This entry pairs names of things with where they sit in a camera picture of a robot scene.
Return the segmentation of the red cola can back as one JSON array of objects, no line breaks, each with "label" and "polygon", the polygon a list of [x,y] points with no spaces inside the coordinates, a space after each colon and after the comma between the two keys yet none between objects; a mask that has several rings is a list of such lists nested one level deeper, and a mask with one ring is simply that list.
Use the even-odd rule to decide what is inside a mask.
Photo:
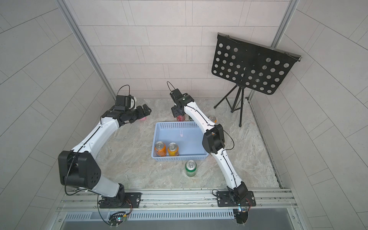
[{"label": "red cola can back", "polygon": [[177,118],[178,122],[184,122],[186,120],[186,116],[185,115],[179,115]]}]

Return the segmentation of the orange fanta can back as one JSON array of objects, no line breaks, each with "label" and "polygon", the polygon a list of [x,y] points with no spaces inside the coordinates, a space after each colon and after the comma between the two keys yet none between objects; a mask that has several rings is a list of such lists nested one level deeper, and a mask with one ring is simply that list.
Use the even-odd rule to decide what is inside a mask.
[{"label": "orange fanta can back", "polygon": [[212,121],[213,123],[217,122],[217,119],[215,116],[208,116],[209,120]]}]

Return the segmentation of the orange fanta can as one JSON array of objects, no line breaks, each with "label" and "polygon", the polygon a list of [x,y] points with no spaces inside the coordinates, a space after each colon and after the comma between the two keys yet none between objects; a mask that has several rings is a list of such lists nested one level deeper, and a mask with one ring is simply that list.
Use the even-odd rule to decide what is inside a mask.
[{"label": "orange fanta can", "polygon": [[158,141],[154,145],[154,153],[159,157],[165,157],[167,154],[166,145],[163,141]]},{"label": "orange fanta can", "polygon": [[213,123],[217,122],[217,119],[215,116],[208,116],[209,120],[212,121]]}]

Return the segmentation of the yellow orange schweppes can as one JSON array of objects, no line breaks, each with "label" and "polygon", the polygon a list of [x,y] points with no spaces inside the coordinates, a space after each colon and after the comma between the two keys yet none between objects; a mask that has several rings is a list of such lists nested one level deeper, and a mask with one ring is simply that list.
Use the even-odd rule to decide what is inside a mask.
[{"label": "yellow orange schweppes can", "polygon": [[167,151],[169,156],[179,156],[179,147],[176,143],[170,143],[167,147]]}]

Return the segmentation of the green sprite can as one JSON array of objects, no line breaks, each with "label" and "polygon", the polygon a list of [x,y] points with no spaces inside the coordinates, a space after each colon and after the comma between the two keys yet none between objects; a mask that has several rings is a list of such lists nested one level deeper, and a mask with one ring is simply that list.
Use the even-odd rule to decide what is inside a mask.
[{"label": "green sprite can", "polygon": [[185,169],[186,169],[186,175],[188,177],[193,177],[196,175],[196,169],[197,169],[197,164],[194,160],[189,160],[186,162],[185,164]]}]

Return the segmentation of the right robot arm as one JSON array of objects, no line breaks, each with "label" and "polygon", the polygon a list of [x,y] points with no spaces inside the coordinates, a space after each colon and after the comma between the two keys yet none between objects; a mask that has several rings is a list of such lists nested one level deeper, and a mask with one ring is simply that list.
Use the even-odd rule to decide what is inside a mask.
[{"label": "right robot arm", "polygon": [[174,117],[189,115],[193,121],[199,126],[203,133],[202,146],[205,151],[211,154],[218,163],[227,184],[230,197],[236,203],[248,194],[245,183],[237,174],[225,148],[224,130],[221,125],[212,122],[197,106],[194,99],[188,94],[170,93],[174,101],[172,114]]}]

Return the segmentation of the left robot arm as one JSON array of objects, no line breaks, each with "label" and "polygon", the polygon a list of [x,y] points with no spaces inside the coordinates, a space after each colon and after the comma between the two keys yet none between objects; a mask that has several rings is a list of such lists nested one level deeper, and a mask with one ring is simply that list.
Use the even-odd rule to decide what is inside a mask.
[{"label": "left robot arm", "polygon": [[61,184],[79,188],[81,191],[91,191],[104,199],[125,202],[124,186],[104,177],[96,158],[109,137],[121,126],[150,114],[151,109],[146,104],[129,110],[106,111],[97,126],[80,144],[72,150],[62,151],[58,156]]}]

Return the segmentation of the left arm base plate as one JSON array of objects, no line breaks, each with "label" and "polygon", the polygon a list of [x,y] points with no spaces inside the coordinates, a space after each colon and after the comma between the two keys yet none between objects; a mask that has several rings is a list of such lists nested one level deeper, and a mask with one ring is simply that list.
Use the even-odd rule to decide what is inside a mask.
[{"label": "left arm base plate", "polygon": [[138,208],[140,205],[142,193],[125,193],[124,195],[118,194],[116,197],[102,197],[98,201],[99,208],[101,209],[129,209]]}]

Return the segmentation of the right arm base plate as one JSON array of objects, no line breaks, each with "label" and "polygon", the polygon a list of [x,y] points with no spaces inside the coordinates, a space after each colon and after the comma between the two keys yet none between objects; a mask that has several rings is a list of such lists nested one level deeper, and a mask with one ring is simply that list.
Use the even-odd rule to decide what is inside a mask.
[{"label": "right arm base plate", "polygon": [[242,195],[236,195],[231,191],[217,191],[213,193],[219,207],[255,207],[256,201],[253,191],[247,191]]}]

